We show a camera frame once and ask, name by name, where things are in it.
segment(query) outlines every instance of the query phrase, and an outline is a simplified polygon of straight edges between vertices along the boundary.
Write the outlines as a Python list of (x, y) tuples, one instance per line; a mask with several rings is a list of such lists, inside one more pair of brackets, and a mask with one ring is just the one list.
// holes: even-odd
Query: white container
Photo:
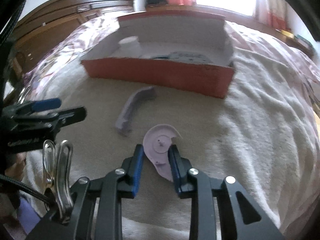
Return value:
[(140, 58), (142, 48), (137, 36), (131, 36), (119, 41), (120, 57)]

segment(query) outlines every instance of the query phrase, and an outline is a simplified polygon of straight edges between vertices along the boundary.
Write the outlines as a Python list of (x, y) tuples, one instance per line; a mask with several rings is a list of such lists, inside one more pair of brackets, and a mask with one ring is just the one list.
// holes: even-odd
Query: broken plastic piece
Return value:
[(172, 144), (171, 138), (180, 137), (179, 132), (171, 125), (159, 124), (152, 127), (143, 139), (143, 149), (148, 159), (153, 163), (159, 175), (173, 181), (168, 150)]
[(116, 128), (124, 136), (128, 135), (132, 112), (136, 106), (143, 100), (156, 98), (155, 87), (144, 87), (135, 91), (127, 100), (117, 121)]

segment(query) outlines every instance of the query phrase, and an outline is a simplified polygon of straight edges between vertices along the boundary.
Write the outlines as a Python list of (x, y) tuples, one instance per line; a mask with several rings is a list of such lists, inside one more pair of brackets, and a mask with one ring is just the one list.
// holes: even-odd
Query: black braided cable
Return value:
[(17, 181), (13, 178), (10, 178), (8, 176), (5, 176), (3, 174), (0, 174), (0, 183), (1, 184), (10, 184), (10, 186), (14, 187), (15, 189), (17, 190), (21, 190), (39, 200), (41, 200), (42, 202), (44, 202), (45, 204), (49, 205), (49, 206), (52, 206), (55, 204), (55, 202), (48, 198), (47, 196), (41, 194), (40, 192), (34, 190), (33, 188), (31, 187), (28, 187), (27, 185), (23, 184), (22, 182), (20, 181)]

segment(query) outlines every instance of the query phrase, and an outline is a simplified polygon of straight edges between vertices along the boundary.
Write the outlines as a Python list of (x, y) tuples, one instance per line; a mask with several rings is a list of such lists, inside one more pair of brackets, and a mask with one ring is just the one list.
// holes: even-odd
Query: yellow object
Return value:
[(282, 30), (281, 33), (282, 33), (283, 35), (289, 37), (289, 38), (294, 39), (294, 34), (292, 34), (292, 33), (289, 33), (289, 32), (284, 31), (284, 30)]

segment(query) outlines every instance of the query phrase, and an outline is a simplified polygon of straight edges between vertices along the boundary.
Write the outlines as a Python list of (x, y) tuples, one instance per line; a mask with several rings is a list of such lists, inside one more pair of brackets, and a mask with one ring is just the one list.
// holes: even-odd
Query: bed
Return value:
[[(237, 22), (239, 16), (232, 15)], [(85, 105), (84, 122), (64, 128), (57, 140), (74, 144), (71, 183), (104, 176), (132, 155), (145, 133), (168, 123), (181, 133), (175, 143), (193, 166), (213, 177), (235, 176), (287, 239), (305, 234), (320, 194), (320, 76), (312, 60), (262, 30), (227, 21), (235, 47), (236, 76), (226, 99), (157, 87), (158, 98), (143, 104), (124, 138), (114, 123), (126, 99), (145, 86), (90, 79), (80, 60), (118, 28), (109, 14), (91, 19), (61, 41), (25, 75), (25, 100), (60, 97), (62, 107)], [(264, 26), (264, 32), (273, 32)], [(139, 195), (123, 203), (124, 239), (187, 239), (190, 203), (174, 194), (145, 160)], [(42, 154), (28, 153), (23, 182), (41, 191)], [(41, 215), (41, 203), (29, 199)]]

